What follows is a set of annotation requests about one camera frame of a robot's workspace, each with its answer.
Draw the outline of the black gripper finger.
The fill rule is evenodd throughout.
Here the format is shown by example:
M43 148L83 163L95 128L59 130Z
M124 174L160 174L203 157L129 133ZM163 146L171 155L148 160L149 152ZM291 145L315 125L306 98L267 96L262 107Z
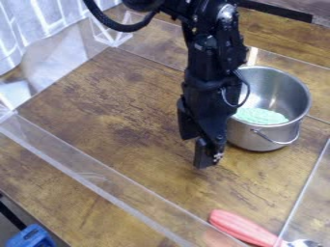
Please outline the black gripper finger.
M176 102L176 114L180 138L183 140L196 138L199 136L199 132L194 120L186 110L183 98L179 98Z
M223 158L224 146L214 145L203 138L199 138L195 143L194 166L198 169L204 169L218 164Z

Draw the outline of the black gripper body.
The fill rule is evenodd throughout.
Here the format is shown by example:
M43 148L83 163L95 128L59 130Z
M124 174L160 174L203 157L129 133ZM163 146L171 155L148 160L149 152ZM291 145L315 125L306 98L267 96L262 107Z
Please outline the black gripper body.
M214 77L184 71L182 96L186 110L198 128L199 136L214 145L226 146L227 121L236 113L243 79L234 70Z

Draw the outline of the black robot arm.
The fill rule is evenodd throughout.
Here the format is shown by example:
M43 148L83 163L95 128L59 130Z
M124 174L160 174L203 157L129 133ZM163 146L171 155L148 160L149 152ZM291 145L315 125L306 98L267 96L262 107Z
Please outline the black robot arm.
M250 85L238 70L247 47L238 29L238 0L123 0L137 12L162 12L182 23L188 49L176 102L180 138L194 139L194 166L218 164L227 121L246 103Z

